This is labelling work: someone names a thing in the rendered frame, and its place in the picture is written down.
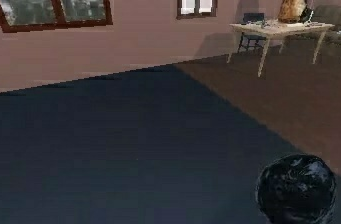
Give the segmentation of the small brown framed window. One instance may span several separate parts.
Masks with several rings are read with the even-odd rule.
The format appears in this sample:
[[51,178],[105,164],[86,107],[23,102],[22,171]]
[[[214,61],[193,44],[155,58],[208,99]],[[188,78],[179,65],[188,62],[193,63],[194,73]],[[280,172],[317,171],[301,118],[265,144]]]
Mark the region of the small brown framed window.
[[218,0],[177,0],[178,20],[215,17]]

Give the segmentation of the dark chair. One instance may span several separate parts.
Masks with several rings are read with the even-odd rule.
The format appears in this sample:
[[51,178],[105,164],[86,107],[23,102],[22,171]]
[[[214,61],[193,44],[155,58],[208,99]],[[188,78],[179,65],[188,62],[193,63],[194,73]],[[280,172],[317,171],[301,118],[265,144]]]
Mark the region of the dark chair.
[[[252,22],[263,22],[264,18],[265,15],[263,13],[244,13],[242,25],[247,25]],[[250,33],[241,33],[237,51],[240,51],[241,49],[248,51],[250,48],[252,49],[262,48],[260,42],[265,40],[266,38],[263,36]]]

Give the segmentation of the pale wooden table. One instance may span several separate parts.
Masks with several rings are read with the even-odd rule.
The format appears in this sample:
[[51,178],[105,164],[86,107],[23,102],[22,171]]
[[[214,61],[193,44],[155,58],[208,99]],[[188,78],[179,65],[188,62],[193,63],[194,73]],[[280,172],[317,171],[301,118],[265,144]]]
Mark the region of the pale wooden table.
[[265,62],[266,55],[268,53],[269,45],[273,39],[282,39],[284,40],[287,36],[304,34],[304,33],[313,33],[318,32],[319,38],[317,41],[316,48],[314,50],[312,63],[315,64],[317,61],[317,56],[319,54],[319,50],[321,48],[322,42],[327,31],[330,28],[333,28],[333,24],[327,23],[303,23],[299,25],[292,24],[284,24],[280,23],[277,20],[267,20],[265,25],[256,25],[256,24],[246,24],[242,25],[239,23],[230,24],[233,32],[240,33],[251,33],[253,35],[259,35],[261,37],[265,37],[266,41],[264,43],[264,47],[262,50],[262,56],[260,59],[258,73],[259,77],[262,76],[262,69]]

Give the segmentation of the shiny black round object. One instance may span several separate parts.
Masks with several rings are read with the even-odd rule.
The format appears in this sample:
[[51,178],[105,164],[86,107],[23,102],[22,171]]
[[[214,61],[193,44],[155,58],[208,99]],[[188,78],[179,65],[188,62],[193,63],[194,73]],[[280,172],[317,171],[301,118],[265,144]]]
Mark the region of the shiny black round object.
[[318,156],[292,154],[260,173],[255,200],[268,224],[331,224],[337,182]]

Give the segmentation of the large brown framed window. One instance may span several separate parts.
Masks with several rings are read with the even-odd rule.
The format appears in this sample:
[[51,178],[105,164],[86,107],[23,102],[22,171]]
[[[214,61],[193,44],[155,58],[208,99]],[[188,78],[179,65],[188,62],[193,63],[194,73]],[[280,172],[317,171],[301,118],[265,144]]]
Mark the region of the large brown framed window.
[[0,0],[3,33],[112,24],[110,0]]

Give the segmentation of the orange brown lumpy object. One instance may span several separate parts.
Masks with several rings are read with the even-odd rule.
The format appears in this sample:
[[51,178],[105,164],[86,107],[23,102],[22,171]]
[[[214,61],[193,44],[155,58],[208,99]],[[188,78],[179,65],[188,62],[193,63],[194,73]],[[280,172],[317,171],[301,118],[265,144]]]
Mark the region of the orange brown lumpy object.
[[306,6],[307,0],[282,0],[277,19],[282,23],[296,23]]

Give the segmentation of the small black object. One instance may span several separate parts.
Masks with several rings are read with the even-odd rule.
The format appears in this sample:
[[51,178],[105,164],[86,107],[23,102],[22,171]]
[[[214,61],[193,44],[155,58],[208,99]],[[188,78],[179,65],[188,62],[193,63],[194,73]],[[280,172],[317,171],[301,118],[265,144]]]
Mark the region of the small black object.
[[305,23],[305,22],[309,21],[313,15],[313,13],[314,13],[314,11],[311,8],[306,7],[300,16],[299,22]]

